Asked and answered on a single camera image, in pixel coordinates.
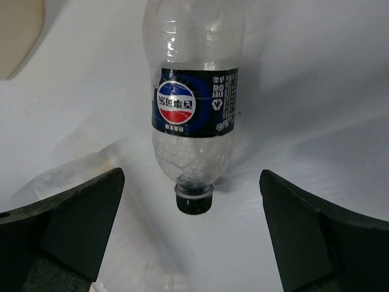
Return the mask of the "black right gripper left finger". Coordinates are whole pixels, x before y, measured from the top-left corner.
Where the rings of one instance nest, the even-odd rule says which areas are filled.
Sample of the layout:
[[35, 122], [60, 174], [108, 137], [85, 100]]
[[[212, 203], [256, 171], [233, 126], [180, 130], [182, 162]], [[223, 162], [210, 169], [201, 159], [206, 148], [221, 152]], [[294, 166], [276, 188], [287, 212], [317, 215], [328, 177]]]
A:
[[1, 291], [89, 291], [125, 184], [114, 168], [77, 187], [1, 213]]

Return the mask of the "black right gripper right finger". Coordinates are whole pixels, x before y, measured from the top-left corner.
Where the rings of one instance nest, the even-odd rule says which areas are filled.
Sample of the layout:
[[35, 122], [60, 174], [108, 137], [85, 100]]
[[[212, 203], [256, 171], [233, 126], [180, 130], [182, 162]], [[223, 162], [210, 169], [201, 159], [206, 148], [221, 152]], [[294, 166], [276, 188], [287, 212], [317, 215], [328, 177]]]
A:
[[315, 196], [270, 170], [263, 209], [284, 291], [388, 291], [388, 222]]

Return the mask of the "clear Pepsi label bottle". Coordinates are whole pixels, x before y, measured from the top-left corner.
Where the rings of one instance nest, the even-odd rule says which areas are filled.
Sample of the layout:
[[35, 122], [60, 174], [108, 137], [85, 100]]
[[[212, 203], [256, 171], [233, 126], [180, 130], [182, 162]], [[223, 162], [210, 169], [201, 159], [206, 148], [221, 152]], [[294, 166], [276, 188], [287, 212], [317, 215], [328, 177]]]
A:
[[245, 24], [241, 1], [146, 4], [154, 154], [185, 214], [211, 208], [230, 162]]

